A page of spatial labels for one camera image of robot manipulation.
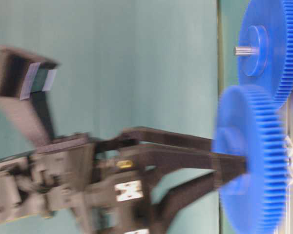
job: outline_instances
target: metal axle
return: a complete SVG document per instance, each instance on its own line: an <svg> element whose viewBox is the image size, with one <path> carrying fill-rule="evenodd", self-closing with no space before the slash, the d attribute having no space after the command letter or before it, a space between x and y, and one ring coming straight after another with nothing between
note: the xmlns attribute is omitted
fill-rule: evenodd
<svg viewBox="0 0 293 234"><path fill-rule="evenodd" d="M236 56L250 56L254 54L254 50L250 46L235 46L234 54Z"/></svg>

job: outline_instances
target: white label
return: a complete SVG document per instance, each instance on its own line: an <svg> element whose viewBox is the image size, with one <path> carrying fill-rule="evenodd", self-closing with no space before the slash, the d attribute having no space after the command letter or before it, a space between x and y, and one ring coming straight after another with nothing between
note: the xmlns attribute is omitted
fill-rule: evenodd
<svg viewBox="0 0 293 234"><path fill-rule="evenodd" d="M50 91L55 75L57 74L57 69L49 70L47 78L45 79L44 86L42 88L42 91Z"/></svg>
<svg viewBox="0 0 293 234"><path fill-rule="evenodd" d="M33 87L34 79L38 72L40 62L32 63L29 65L28 71L25 76L23 86L21 88L20 100L29 99L31 88Z"/></svg>
<svg viewBox="0 0 293 234"><path fill-rule="evenodd" d="M123 184L115 185L115 191L119 194L116 195L117 201L128 201L143 197L141 181L131 181Z"/></svg>
<svg viewBox="0 0 293 234"><path fill-rule="evenodd" d="M140 229L140 230L136 230L136 231L133 231L133 232L128 232L128 233L125 233L125 234L150 234L150 232L149 232L148 229Z"/></svg>

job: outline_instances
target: sticker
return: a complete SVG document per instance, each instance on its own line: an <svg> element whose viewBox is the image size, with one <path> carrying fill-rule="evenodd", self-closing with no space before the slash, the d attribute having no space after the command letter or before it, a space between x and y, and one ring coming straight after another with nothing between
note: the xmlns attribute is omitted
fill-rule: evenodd
<svg viewBox="0 0 293 234"><path fill-rule="evenodd" d="M35 79L36 74L38 72L39 66L40 66L40 62L32 63L29 65L23 86L21 88L20 100L30 98L31 88L33 86L34 79Z"/></svg>
<svg viewBox="0 0 293 234"><path fill-rule="evenodd" d="M48 71L47 78L45 79L44 86L42 88L42 91L50 91L55 75L57 74L57 69L52 69Z"/></svg>

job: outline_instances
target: blue gear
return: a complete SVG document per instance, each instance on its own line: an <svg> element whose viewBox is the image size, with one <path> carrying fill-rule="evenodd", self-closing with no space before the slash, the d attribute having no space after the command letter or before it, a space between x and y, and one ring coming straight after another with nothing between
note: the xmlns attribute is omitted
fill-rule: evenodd
<svg viewBox="0 0 293 234"><path fill-rule="evenodd" d="M213 151L248 159L248 173L220 189L222 206L239 234L273 233L285 212L288 163L283 133L275 105L262 87L231 86L223 93Z"/></svg>
<svg viewBox="0 0 293 234"><path fill-rule="evenodd" d="M238 57L240 84L263 86L281 108L293 89L293 0L251 0L239 46L258 49Z"/></svg>

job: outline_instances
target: teal wall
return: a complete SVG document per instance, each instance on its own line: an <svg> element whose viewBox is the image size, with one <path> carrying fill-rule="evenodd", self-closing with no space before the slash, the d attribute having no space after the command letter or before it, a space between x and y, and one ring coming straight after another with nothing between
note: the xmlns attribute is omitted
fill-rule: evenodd
<svg viewBox="0 0 293 234"><path fill-rule="evenodd" d="M212 137L217 105L216 1L136 2L134 125ZM200 170L164 179L154 196ZM186 208L171 234L219 233L218 194Z"/></svg>
<svg viewBox="0 0 293 234"><path fill-rule="evenodd" d="M60 61L52 91L56 132L112 137L144 125L211 137L217 105L216 1L0 0L0 44ZM0 113L0 157L32 146ZM154 191L203 170L182 170ZM170 234L219 233L218 194L178 215ZM22 219L0 234L77 234L67 211Z"/></svg>
<svg viewBox="0 0 293 234"><path fill-rule="evenodd" d="M218 0L219 17L219 88L238 84L237 59L233 49L238 45L241 22L249 0ZM234 234L225 214L221 213L221 233Z"/></svg>

